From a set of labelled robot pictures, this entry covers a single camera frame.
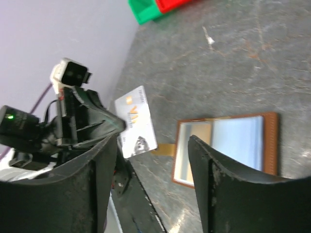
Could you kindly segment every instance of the green box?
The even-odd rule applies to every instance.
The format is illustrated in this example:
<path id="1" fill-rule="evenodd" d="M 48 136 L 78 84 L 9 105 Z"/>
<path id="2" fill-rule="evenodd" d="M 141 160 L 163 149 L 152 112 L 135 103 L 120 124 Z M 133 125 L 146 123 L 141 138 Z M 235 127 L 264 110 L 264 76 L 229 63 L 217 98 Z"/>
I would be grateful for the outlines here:
<path id="1" fill-rule="evenodd" d="M 155 0 L 128 0 L 133 14 L 139 24 L 162 16 Z"/>

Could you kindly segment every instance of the white card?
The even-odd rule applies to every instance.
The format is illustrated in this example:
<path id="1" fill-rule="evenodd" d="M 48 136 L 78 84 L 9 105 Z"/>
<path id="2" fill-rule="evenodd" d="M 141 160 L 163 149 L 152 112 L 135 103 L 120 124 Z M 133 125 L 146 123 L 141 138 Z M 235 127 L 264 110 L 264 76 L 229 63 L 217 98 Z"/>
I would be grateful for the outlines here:
<path id="1" fill-rule="evenodd" d="M 117 116 L 126 122 L 121 133 L 122 152 L 129 158 L 157 148 L 145 89 L 139 86 L 115 101 Z"/>

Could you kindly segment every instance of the gray countertop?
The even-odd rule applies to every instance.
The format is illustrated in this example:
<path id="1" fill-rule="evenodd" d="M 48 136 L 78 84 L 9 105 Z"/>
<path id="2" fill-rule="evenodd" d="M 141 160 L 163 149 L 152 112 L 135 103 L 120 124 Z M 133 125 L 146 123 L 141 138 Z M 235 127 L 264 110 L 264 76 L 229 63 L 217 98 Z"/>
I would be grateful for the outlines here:
<path id="1" fill-rule="evenodd" d="M 179 119 L 275 111 L 280 174 L 311 174 L 310 0 L 200 0 L 147 23 L 115 99 L 139 85 L 158 143 L 175 142 Z M 168 231 L 201 233 L 194 190 L 171 182 L 173 159 L 131 162 Z"/>

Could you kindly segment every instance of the red container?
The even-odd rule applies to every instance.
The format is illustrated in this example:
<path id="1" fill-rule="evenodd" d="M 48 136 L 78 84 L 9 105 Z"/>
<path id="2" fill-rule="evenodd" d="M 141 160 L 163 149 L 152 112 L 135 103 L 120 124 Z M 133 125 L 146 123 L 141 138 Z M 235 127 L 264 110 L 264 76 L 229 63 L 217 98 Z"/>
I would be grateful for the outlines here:
<path id="1" fill-rule="evenodd" d="M 155 0 L 161 13 L 165 14 L 191 0 Z"/>

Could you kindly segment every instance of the open wallet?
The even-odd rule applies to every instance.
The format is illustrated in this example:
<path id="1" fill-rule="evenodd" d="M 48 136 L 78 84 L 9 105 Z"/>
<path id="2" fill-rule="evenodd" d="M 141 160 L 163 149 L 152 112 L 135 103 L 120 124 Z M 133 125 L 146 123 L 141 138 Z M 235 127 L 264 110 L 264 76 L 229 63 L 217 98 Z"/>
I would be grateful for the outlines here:
<path id="1" fill-rule="evenodd" d="M 172 181 L 194 188 L 188 158 L 188 140 L 199 137 L 228 157 L 271 175 L 277 175 L 278 115 L 274 112 L 181 120 L 176 144 L 159 144 L 158 152 L 173 153 Z"/>

